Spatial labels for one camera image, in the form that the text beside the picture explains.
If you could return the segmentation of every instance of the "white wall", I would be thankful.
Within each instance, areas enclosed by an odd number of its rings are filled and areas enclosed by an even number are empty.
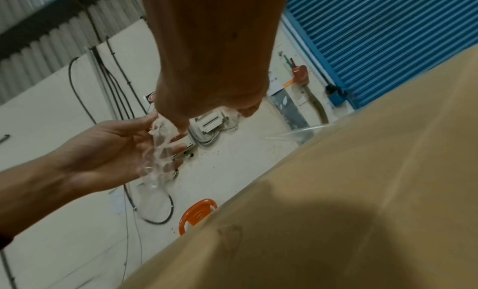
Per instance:
[[[111,44],[138,94],[143,96],[154,90],[160,66],[154,40],[146,24],[143,21],[135,23],[113,37]],[[120,81],[134,111],[141,115],[142,111],[106,44],[101,45],[99,51],[105,64]],[[297,64],[306,61],[289,37],[279,30],[271,69],[285,83],[292,75],[277,55],[278,51],[293,57]],[[74,63],[72,71],[73,83],[95,119],[110,119],[88,58],[82,56]],[[310,89],[322,103],[327,103],[323,86],[314,74],[310,76]],[[287,89],[294,102],[301,97],[297,89]],[[299,109],[309,124],[320,124],[308,103]],[[334,120],[350,109],[326,106],[326,111],[329,119]],[[65,67],[0,106],[0,135],[12,135],[0,146],[0,170],[41,156],[91,125],[69,87]],[[196,156],[180,169],[171,191],[175,200],[171,221],[164,226],[137,221],[143,243],[143,260],[178,237],[179,219],[192,204],[204,198],[212,198],[219,205],[224,203],[294,150],[297,147],[294,143],[262,139],[266,135],[288,130],[277,109],[263,102],[257,114],[241,120],[238,131],[224,132],[212,148],[198,149]],[[96,193],[72,202],[17,236],[6,253],[18,287],[76,288],[92,279],[82,288],[116,288],[121,282],[126,252],[124,214],[113,211],[113,198],[118,192]],[[140,264],[139,241],[129,204],[128,210],[127,275]],[[0,274],[0,286],[3,284],[7,282]]]

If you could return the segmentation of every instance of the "dark sleeve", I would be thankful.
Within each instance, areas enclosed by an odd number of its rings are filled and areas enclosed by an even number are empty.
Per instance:
[[[0,234],[0,250],[8,246],[8,244],[10,244],[12,241],[13,241],[12,238],[7,238],[3,236],[2,234]]]

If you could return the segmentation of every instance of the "brown cardboard surface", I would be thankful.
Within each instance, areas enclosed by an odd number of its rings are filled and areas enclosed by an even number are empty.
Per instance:
[[[478,288],[478,48],[299,148],[121,288]]]

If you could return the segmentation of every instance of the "forearm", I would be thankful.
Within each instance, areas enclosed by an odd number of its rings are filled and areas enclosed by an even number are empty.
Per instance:
[[[210,106],[246,107],[265,94],[286,0],[143,2],[160,53],[162,80],[180,89],[177,95],[190,96],[190,101],[208,95]],[[196,112],[188,111],[194,108],[184,105],[183,111],[194,117]]]
[[[13,238],[82,195],[49,155],[0,173],[0,234]]]

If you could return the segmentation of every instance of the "blue corrugated door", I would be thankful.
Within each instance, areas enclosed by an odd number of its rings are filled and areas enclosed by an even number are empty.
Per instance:
[[[478,0],[288,0],[286,15],[358,106],[478,43]]]

